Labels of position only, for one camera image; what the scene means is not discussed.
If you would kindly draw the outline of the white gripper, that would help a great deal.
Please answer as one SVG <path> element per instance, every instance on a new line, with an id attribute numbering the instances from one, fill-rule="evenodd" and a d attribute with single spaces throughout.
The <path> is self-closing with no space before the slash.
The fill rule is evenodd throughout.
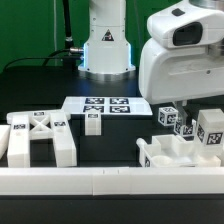
<path id="1" fill-rule="evenodd" d="M 151 104 L 174 102 L 174 127 L 191 124 L 185 100 L 224 94 L 224 0 L 181 0 L 147 20 L 139 90 Z"/>

